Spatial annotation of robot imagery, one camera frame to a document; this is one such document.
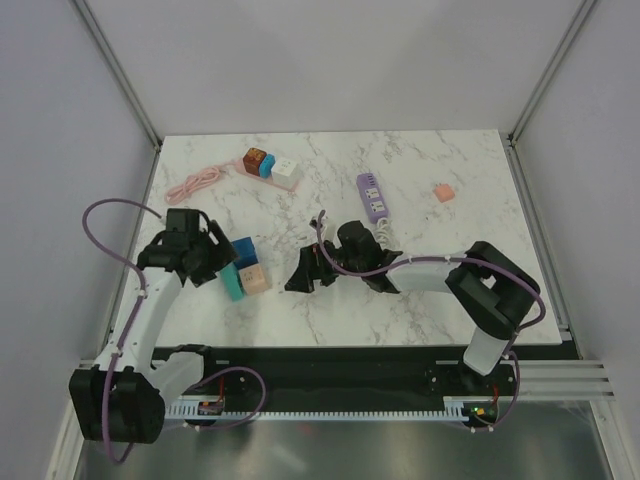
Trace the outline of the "teal power strip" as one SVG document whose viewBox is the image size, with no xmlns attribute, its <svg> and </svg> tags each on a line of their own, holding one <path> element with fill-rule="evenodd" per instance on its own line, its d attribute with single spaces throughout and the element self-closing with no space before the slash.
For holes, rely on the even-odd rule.
<svg viewBox="0 0 640 480">
<path fill-rule="evenodd" d="M 232 302 L 240 301 L 245 297 L 240 274 L 233 262 L 221 269 L 219 276 Z"/>
</svg>

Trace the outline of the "blue cube plug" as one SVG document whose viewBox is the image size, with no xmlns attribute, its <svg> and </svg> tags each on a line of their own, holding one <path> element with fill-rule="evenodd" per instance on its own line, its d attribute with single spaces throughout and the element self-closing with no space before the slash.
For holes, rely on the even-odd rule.
<svg viewBox="0 0 640 480">
<path fill-rule="evenodd" d="M 231 242 L 237 258 L 234 265 L 237 270 L 242 270 L 259 263 L 257 252 L 251 237 L 243 237 Z"/>
</svg>

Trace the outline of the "purple power strip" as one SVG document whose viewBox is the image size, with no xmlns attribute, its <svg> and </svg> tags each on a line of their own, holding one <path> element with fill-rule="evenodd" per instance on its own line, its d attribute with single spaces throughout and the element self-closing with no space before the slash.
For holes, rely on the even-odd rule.
<svg viewBox="0 0 640 480">
<path fill-rule="evenodd" d="M 389 217 L 389 209 L 375 175 L 361 173 L 356 177 L 356 186 L 369 221 L 376 224 Z"/>
</svg>

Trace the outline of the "pink plug adapter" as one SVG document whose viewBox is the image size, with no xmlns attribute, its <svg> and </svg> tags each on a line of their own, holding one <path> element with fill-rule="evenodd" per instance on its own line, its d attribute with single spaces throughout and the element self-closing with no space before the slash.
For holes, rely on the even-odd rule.
<svg viewBox="0 0 640 480">
<path fill-rule="evenodd" d="M 440 203 L 446 203 L 455 198 L 455 191 L 449 184 L 439 184 L 433 190 Z"/>
</svg>

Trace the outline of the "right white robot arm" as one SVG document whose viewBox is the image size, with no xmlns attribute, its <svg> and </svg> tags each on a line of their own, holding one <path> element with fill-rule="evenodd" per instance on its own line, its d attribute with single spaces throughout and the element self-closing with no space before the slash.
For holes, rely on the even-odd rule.
<svg viewBox="0 0 640 480">
<path fill-rule="evenodd" d="M 300 249 L 299 262 L 285 284 L 290 292 L 312 293 L 338 277 L 361 279 L 375 292 L 422 291 L 453 295 L 475 325 L 458 381 L 467 392 L 483 392 L 494 381 L 494 369 L 522 329 L 546 314 L 538 283 L 486 241 L 453 255 L 410 256 L 383 246 L 358 220 L 337 229 L 329 239 L 329 222 L 312 218 L 316 242 Z"/>
</svg>

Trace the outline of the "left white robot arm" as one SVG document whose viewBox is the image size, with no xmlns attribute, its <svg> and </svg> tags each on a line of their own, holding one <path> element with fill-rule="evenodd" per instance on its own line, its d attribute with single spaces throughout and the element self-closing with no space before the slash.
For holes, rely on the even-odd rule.
<svg viewBox="0 0 640 480">
<path fill-rule="evenodd" d="M 131 267 L 139 287 L 129 314 L 88 368 L 73 372 L 69 393 L 87 440 L 151 444 L 165 411 L 192 387 L 208 393 L 219 369 L 191 347 L 154 362 L 159 334 L 185 284 L 199 287 L 237 258 L 219 224 L 201 210 L 170 208 L 166 224 Z"/>
</svg>

